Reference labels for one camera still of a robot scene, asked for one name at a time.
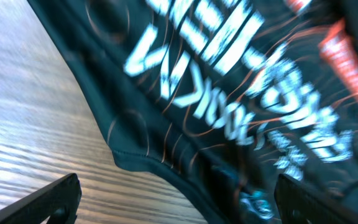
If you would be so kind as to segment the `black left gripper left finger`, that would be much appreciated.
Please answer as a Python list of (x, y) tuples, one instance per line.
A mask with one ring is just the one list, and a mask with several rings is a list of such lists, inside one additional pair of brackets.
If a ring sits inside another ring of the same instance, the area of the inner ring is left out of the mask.
[(78, 176), (67, 174), (0, 210), (0, 224), (74, 224), (81, 196)]

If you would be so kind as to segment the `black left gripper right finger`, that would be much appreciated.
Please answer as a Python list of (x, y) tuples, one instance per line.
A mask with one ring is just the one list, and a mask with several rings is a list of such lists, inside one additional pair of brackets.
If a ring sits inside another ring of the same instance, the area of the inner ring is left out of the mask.
[(274, 198), (283, 224), (358, 223), (358, 213), (289, 175), (278, 176)]

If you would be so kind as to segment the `black printed cycling jersey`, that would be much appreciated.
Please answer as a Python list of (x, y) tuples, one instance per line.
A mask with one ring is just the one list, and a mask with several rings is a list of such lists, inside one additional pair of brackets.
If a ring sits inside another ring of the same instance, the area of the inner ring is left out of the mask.
[(358, 213), (358, 1), (30, 5), (118, 167), (212, 223), (280, 223), (280, 174)]

